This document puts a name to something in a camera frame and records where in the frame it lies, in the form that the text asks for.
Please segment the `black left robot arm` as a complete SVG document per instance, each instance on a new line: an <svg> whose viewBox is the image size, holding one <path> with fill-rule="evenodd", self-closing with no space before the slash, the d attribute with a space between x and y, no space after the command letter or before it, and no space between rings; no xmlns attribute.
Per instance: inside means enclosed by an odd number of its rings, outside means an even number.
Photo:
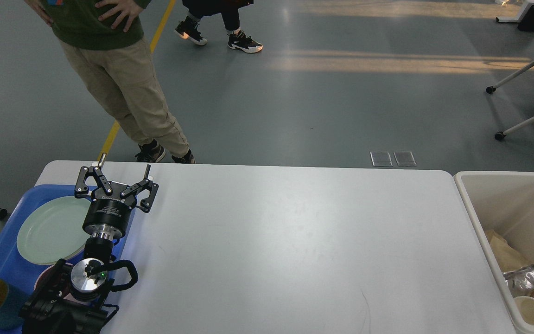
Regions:
<svg viewBox="0 0 534 334"><path fill-rule="evenodd" d="M113 255L132 221L132 211L148 213L159 185L146 166L142 180L127 185L102 173L106 156L78 174L74 195L87 199L89 208L82 229L83 259L69 265L59 259L19 311L24 334L99 334L117 314L119 306L106 303L109 294L132 288L138 281L135 265Z"/></svg>

